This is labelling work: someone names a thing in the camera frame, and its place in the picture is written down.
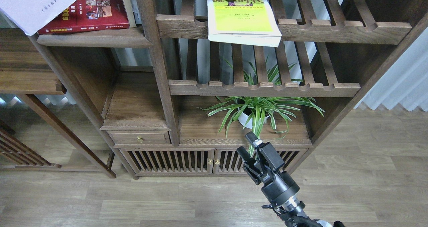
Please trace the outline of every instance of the potted plant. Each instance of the potted plant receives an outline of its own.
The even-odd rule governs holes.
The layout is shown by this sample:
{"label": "potted plant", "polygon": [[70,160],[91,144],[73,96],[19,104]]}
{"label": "potted plant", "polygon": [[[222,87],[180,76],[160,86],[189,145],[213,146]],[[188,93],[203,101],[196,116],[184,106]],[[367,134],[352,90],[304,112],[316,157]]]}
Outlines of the potted plant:
{"label": "potted plant", "polygon": [[[252,63],[249,62],[253,72],[256,72],[256,69]],[[289,69],[292,69],[295,64],[289,66]],[[281,79],[279,77],[278,65],[276,64],[273,68],[267,71],[267,78],[269,82],[273,82],[275,85],[281,84]],[[251,74],[244,71],[244,79],[248,82],[249,85],[254,85],[257,83],[257,77],[252,76]],[[292,81],[302,82],[301,79],[292,79]],[[232,122],[235,122],[240,119],[242,114],[248,115],[248,118],[245,120],[245,123],[241,124],[245,126],[251,121],[251,129],[254,134],[260,138],[260,133],[263,128],[263,125],[266,123],[266,119],[270,119],[271,128],[273,130],[277,129],[277,124],[275,120],[275,115],[282,117],[287,126],[285,131],[277,131],[277,133],[286,133],[288,131],[289,122],[292,121],[290,116],[296,117],[292,111],[300,111],[300,108],[296,106],[306,106],[310,108],[315,108],[321,115],[323,115],[324,110],[318,107],[315,104],[315,99],[310,97],[248,97],[248,96],[232,96],[221,99],[217,97],[220,103],[205,108],[204,110],[211,110],[208,113],[208,116],[212,116],[221,111],[226,111],[226,115],[223,118],[223,121],[220,125],[219,132],[226,127],[226,137],[229,130],[229,126]],[[254,149],[249,147],[249,153],[252,154]]]}

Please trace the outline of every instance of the brass knob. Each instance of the brass knob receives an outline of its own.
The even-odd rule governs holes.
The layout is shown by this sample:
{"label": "brass knob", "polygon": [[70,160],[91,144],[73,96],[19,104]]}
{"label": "brass knob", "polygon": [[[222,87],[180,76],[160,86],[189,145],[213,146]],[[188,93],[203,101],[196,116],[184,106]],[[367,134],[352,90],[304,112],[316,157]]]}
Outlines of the brass knob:
{"label": "brass knob", "polygon": [[137,141],[138,141],[139,143],[144,142],[144,139],[143,139],[141,136],[137,136],[136,138],[137,138]]}

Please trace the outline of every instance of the white paper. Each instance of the white paper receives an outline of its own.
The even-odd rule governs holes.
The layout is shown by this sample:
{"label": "white paper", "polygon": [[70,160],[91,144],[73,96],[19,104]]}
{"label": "white paper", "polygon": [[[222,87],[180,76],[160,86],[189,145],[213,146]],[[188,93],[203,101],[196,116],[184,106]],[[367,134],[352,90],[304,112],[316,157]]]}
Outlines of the white paper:
{"label": "white paper", "polygon": [[76,0],[0,0],[0,10],[25,34],[33,35]]}

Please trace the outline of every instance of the book spine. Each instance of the book spine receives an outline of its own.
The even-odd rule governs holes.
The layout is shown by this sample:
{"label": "book spine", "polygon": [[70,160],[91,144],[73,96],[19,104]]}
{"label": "book spine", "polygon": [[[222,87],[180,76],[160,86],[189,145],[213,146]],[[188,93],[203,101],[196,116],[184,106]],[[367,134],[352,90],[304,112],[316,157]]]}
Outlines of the book spine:
{"label": "book spine", "polygon": [[86,32],[86,31],[96,31],[103,29],[126,29],[129,28],[129,23],[113,23],[113,24],[103,24],[103,25],[89,25],[89,26],[74,26],[74,27],[44,27],[40,29],[37,33],[39,35],[44,34],[67,34],[74,32]]}
{"label": "book spine", "polygon": [[130,27],[136,27],[135,19],[134,19],[133,11],[132,11],[131,0],[122,0],[122,1],[123,1],[123,6],[125,7],[126,16],[128,18],[128,21],[129,21],[129,26]]}

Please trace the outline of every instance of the cabinet door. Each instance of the cabinet door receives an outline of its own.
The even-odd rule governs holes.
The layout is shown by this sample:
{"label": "cabinet door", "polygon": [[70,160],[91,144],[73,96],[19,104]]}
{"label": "cabinet door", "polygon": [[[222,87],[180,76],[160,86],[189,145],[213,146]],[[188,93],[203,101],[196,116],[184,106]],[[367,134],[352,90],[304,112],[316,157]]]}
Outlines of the cabinet door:
{"label": "cabinet door", "polygon": [[[308,149],[275,148],[285,165],[281,171],[290,171]],[[216,149],[213,174],[247,175],[243,162],[236,149]]]}
{"label": "cabinet door", "polygon": [[136,176],[212,174],[214,149],[121,149]]}

